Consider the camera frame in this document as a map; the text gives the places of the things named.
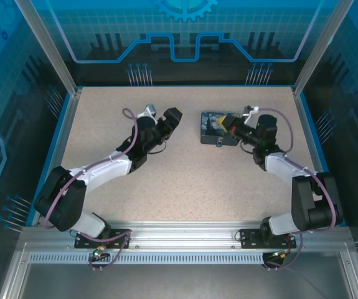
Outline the starry night painted tin box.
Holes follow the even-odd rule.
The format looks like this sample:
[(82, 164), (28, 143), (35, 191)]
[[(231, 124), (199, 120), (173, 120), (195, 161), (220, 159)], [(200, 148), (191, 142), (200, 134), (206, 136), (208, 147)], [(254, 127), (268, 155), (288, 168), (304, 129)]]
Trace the starry night painted tin box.
[(224, 115), (236, 115), (238, 113), (225, 112), (202, 112), (200, 119), (200, 142), (204, 145), (215, 145), (218, 137), (223, 137), (223, 146), (237, 146), (238, 141), (232, 138), (228, 133), (224, 132), (218, 118)]

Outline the aluminium mounting beam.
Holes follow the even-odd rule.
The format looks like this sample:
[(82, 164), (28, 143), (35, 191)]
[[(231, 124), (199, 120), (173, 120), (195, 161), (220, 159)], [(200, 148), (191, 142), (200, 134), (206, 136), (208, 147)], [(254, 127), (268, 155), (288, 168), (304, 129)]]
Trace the aluminium mounting beam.
[[(182, 251), (239, 251), (240, 229), (258, 229), (257, 221), (114, 221), (114, 229), (129, 229), (132, 252)], [(25, 227), (17, 241), (17, 251), (71, 252), (74, 238), (68, 232), (44, 229), (42, 226)], [(351, 232), (347, 227), (336, 227), (328, 232), (303, 234), (307, 252), (340, 252), (353, 249)]]

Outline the grey metal bench panel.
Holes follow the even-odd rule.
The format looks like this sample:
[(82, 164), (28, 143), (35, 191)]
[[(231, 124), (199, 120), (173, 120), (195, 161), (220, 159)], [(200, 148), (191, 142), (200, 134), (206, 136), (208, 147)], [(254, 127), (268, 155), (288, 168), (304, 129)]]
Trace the grey metal bench panel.
[(59, 257), (21, 252), (12, 260), (0, 299), (358, 299), (358, 258), (303, 252), (281, 270), (236, 262), (114, 264), (93, 271)]

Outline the aluminium side rail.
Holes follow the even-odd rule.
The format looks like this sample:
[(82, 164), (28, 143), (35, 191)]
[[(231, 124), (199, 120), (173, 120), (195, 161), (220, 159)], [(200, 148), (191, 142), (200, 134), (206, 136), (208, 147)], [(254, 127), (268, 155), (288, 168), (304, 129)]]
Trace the aluminium side rail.
[(327, 163), (318, 141), (316, 127), (303, 94), (295, 96), (299, 119), (303, 126), (313, 167), (290, 161), (295, 177), (291, 183), (290, 219), (299, 232), (325, 232), (342, 222), (336, 182), (329, 174)]
[(52, 141), (47, 152), (44, 167), (35, 190), (34, 200), (26, 220), (26, 226), (36, 226), (39, 221), (39, 213), (34, 208), (35, 200), (37, 199), (37, 196), (39, 195), (51, 170), (60, 165), (62, 162), (82, 89), (82, 87), (79, 87), (75, 96), (68, 93), (64, 100)]

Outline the aluminium frame post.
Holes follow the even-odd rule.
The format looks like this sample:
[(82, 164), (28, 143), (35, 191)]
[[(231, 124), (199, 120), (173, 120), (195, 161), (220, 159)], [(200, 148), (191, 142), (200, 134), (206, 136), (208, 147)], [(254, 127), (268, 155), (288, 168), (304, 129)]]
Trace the aluminium frame post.
[(78, 87), (74, 73), (77, 64), (72, 58), (66, 36), (50, 0), (40, 0), (39, 5), (35, 5), (32, 0), (14, 0), (14, 2), (64, 87), (71, 96), (76, 97)]
[(301, 69), (298, 78), (293, 85), (294, 97), (299, 97), (307, 82), (311, 78), (318, 63), (323, 57), (326, 49), (332, 42), (338, 28), (346, 17), (354, 0), (337, 0), (337, 4), (333, 9), (326, 25), (324, 26), (319, 38), (317, 39), (308, 59)]

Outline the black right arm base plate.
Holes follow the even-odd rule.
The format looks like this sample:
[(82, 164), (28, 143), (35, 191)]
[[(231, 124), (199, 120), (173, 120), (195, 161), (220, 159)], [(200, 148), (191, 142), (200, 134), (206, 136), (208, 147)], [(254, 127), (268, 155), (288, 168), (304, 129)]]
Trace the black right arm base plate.
[(296, 249), (295, 239), (288, 234), (273, 235), (261, 229), (241, 229), (240, 243), (242, 249)]

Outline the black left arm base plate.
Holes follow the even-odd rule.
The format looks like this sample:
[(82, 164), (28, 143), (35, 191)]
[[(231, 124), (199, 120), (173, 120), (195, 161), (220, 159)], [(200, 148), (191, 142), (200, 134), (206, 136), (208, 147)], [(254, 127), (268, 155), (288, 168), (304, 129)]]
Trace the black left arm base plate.
[[(105, 229), (98, 237), (98, 239), (110, 239), (112, 237), (117, 237), (120, 234), (124, 234), (125, 232), (128, 232), (128, 229)], [(124, 241), (125, 237), (120, 237), (119, 239), (116, 239), (110, 243), (94, 242), (85, 238), (82, 234), (77, 234), (75, 236), (74, 247), (76, 249), (95, 249), (101, 245), (104, 245), (107, 249), (119, 249)]]

